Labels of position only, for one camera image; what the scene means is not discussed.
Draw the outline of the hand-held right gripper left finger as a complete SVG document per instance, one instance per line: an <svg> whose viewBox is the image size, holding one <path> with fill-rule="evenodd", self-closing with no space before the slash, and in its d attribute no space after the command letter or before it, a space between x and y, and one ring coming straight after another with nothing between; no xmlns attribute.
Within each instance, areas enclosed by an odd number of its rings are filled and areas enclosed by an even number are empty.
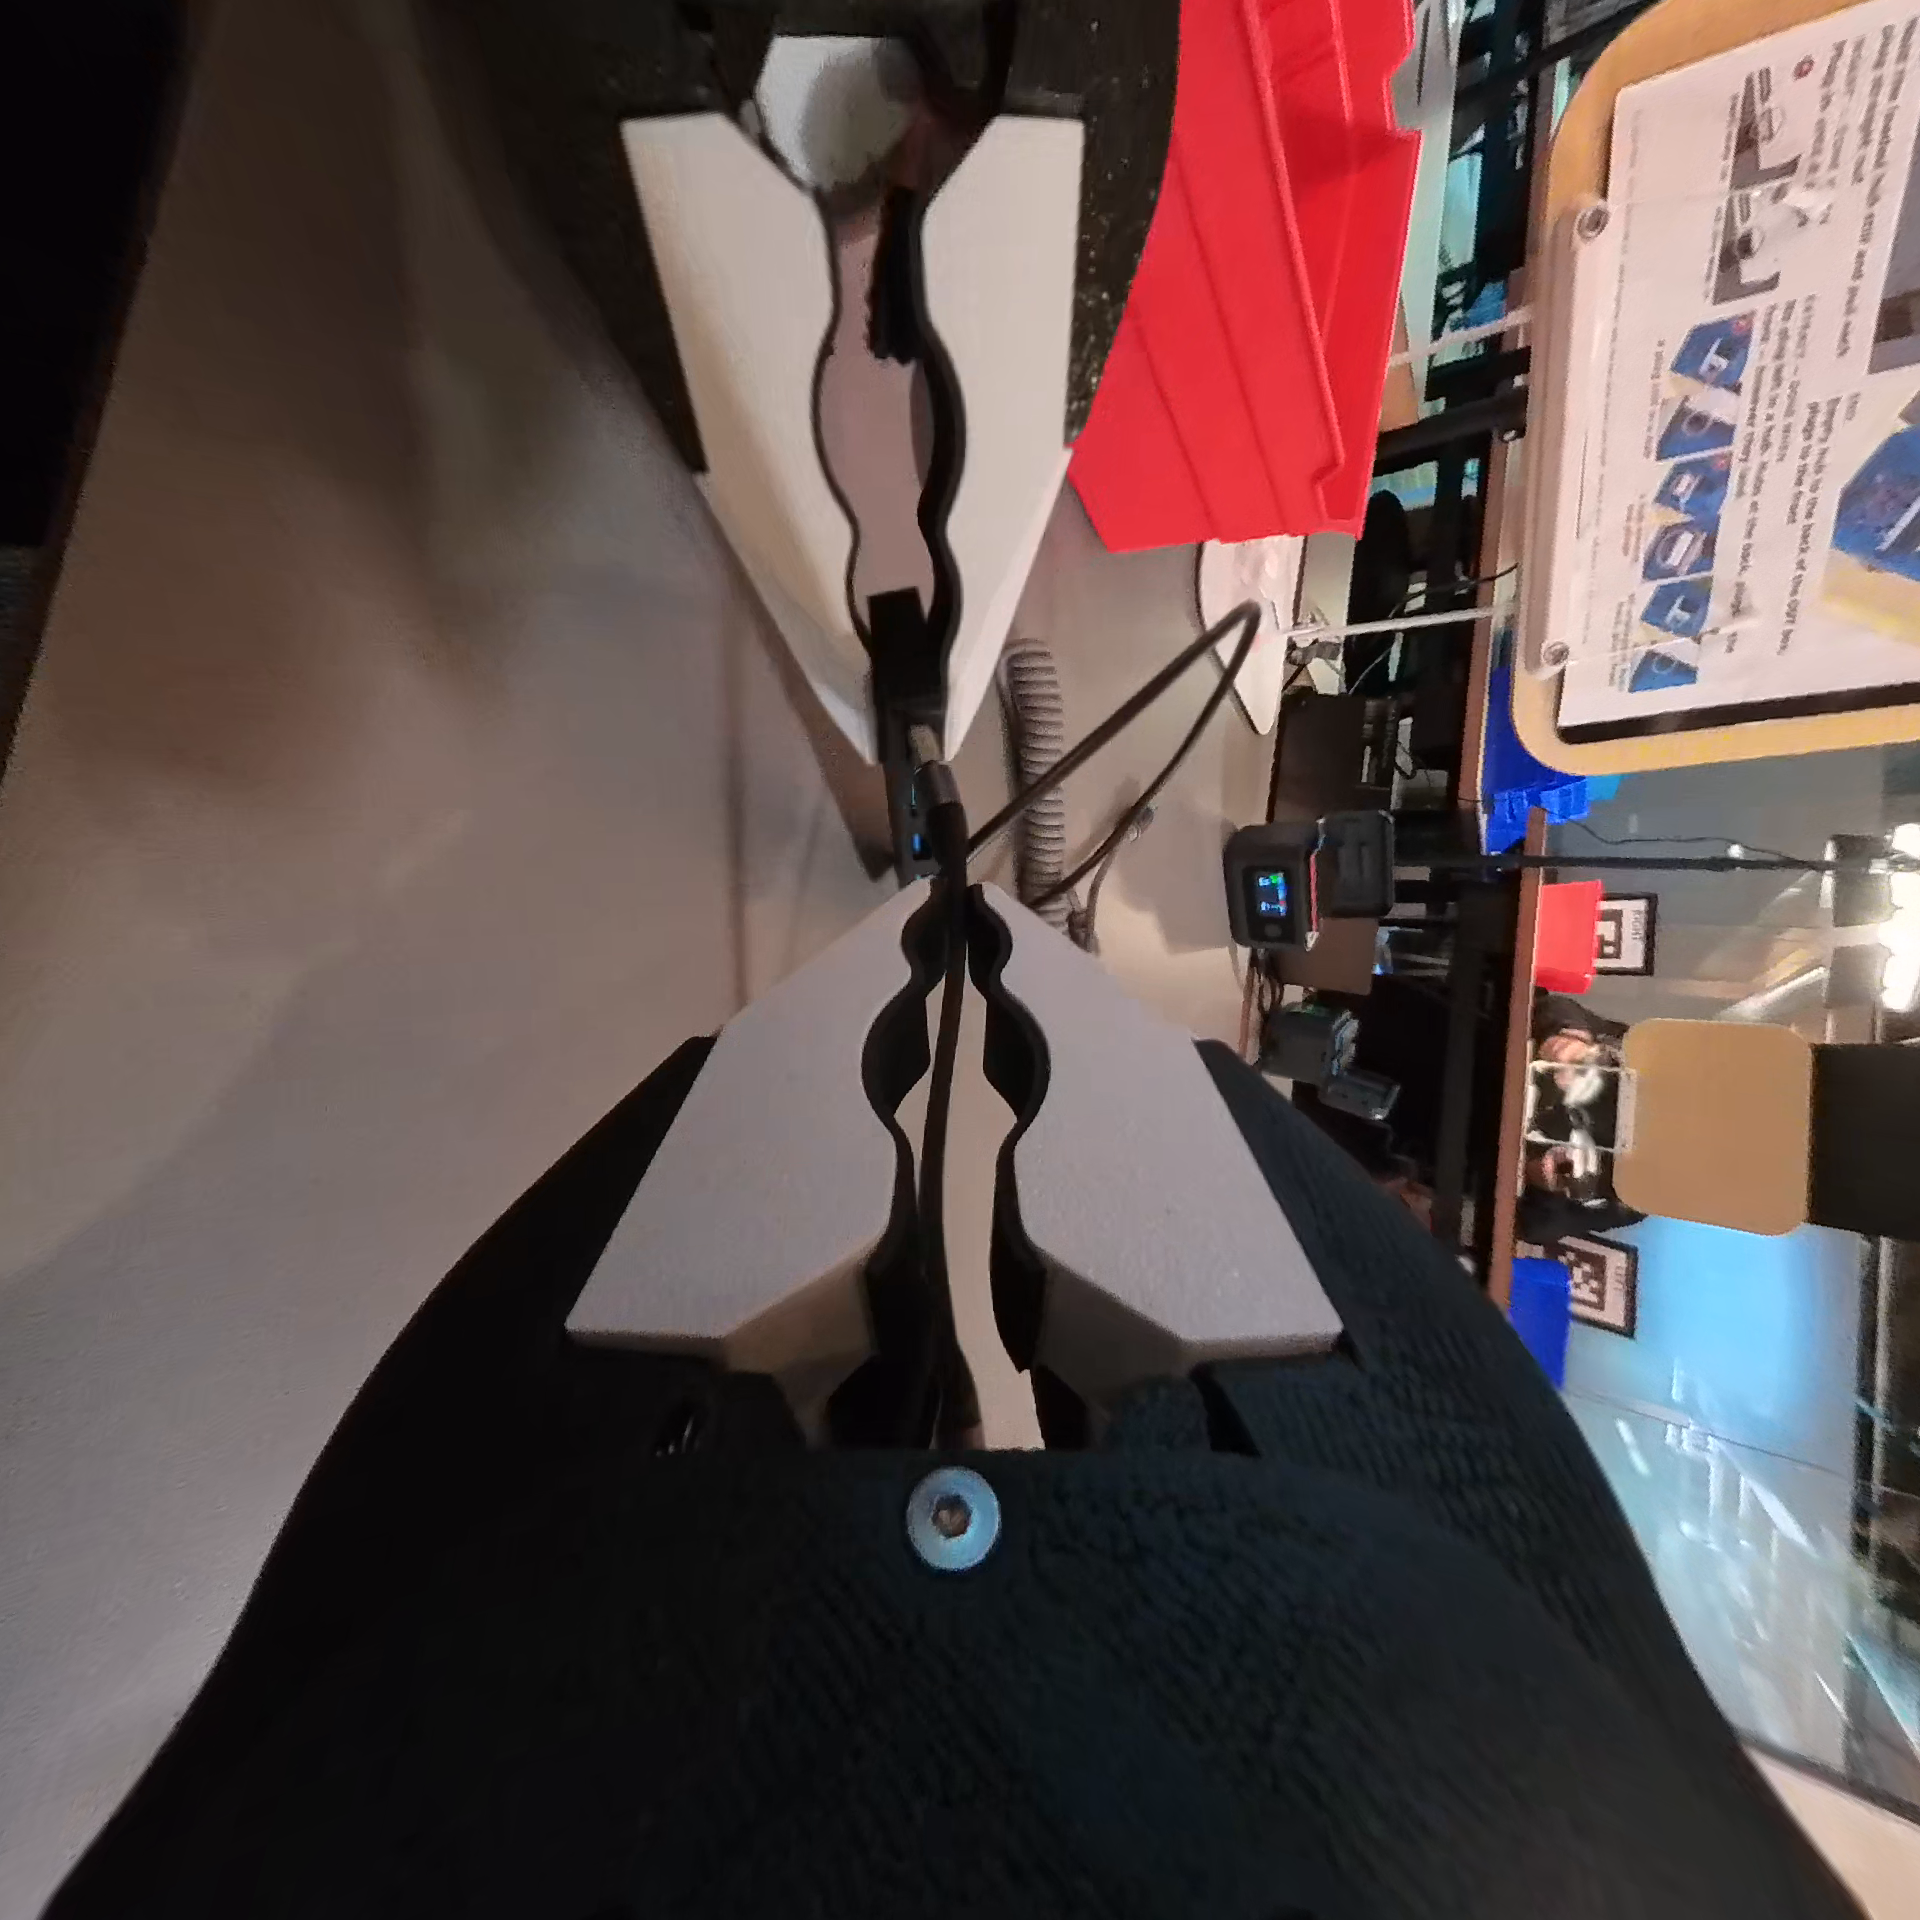
<svg viewBox="0 0 1920 1920"><path fill-rule="evenodd" d="M804 1437L916 1291L916 1150L939 903L916 879L734 1014L566 1315L611 1353L779 1388Z"/></svg>

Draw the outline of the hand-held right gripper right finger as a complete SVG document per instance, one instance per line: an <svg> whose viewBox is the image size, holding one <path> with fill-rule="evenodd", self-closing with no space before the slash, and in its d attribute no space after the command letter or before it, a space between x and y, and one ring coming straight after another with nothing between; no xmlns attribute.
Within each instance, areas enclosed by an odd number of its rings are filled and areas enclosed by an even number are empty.
<svg viewBox="0 0 1920 1920"><path fill-rule="evenodd" d="M1198 1041L993 884L969 893L966 969L1005 1118L993 1311L1037 1417L1331 1355L1342 1319Z"/></svg>

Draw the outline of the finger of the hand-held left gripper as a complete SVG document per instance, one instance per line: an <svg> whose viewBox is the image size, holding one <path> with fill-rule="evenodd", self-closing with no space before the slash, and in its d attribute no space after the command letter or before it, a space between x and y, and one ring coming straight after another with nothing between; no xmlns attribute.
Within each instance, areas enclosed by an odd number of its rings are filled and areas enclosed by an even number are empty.
<svg viewBox="0 0 1920 1920"><path fill-rule="evenodd" d="M822 212L720 113L634 117L619 139L700 439L694 485L818 707L875 763L852 524L816 407L837 316Z"/></svg>
<svg viewBox="0 0 1920 1920"><path fill-rule="evenodd" d="M922 223L926 310L958 401L958 469L939 521L956 586L949 753L989 692L1067 474L1082 169L1078 122L995 117Z"/></svg>

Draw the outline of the black usb hub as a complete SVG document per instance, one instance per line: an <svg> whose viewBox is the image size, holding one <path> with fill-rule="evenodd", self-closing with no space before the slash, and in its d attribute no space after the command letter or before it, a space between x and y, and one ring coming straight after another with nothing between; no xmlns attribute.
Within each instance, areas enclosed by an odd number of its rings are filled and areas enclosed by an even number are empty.
<svg viewBox="0 0 1920 1920"><path fill-rule="evenodd" d="M896 877L949 891L966 814L946 754L944 654L912 590L872 599L872 701Z"/></svg>

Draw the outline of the red plastic bin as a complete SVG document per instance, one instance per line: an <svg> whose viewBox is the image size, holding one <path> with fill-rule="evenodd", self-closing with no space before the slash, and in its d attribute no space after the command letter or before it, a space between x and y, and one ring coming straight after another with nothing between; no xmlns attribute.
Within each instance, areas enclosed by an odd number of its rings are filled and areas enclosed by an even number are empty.
<svg viewBox="0 0 1920 1920"><path fill-rule="evenodd" d="M1358 538L1422 139L1408 3L1187 3L1168 158L1069 481L1112 554Z"/></svg>

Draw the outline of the blue plastic bin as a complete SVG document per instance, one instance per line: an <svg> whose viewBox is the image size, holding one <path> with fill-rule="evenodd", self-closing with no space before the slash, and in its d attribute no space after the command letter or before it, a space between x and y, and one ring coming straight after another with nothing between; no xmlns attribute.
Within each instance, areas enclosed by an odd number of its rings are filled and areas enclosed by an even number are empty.
<svg viewBox="0 0 1920 1920"><path fill-rule="evenodd" d="M1565 1388L1573 1327L1570 1273L1549 1258L1516 1258L1507 1322L1554 1390Z"/></svg>
<svg viewBox="0 0 1920 1920"><path fill-rule="evenodd" d="M1520 740L1509 708L1498 707L1482 745L1482 842L1491 852L1520 847L1533 811L1549 825L1582 823L1619 787L1619 774L1573 774L1544 763Z"/></svg>

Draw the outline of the white round base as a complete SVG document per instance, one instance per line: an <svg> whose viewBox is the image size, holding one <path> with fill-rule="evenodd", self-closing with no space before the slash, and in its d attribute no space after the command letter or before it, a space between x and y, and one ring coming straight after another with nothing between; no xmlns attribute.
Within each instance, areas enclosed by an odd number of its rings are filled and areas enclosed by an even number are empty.
<svg viewBox="0 0 1920 1920"><path fill-rule="evenodd" d="M1246 725L1260 735L1274 735L1280 721L1304 570L1306 539L1301 535L1272 535L1251 541L1209 539L1195 554L1195 605L1203 628L1212 631L1216 623L1225 623L1216 641L1216 655L1222 665L1232 665L1241 645L1235 611L1243 603L1260 611L1248 654L1232 671L1232 697Z"/></svg>

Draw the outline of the small red bin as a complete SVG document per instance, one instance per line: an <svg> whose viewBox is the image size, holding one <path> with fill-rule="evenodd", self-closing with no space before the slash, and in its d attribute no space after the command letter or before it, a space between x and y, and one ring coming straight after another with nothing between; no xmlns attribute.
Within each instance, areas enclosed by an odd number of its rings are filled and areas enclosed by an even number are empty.
<svg viewBox="0 0 1920 1920"><path fill-rule="evenodd" d="M1600 879L1549 879L1533 921L1532 983L1541 993L1584 995L1598 972Z"/></svg>

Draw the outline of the instruction sheet board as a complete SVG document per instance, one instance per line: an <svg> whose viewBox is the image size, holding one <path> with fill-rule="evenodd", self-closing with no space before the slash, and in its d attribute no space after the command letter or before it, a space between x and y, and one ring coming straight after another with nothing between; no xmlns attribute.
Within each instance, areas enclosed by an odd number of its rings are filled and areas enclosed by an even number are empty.
<svg viewBox="0 0 1920 1920"><path fill-rule="evenodd" d="M1918 5L1657 5L1529 268L1510 713L1630 774L1918 735Z"/></svg>

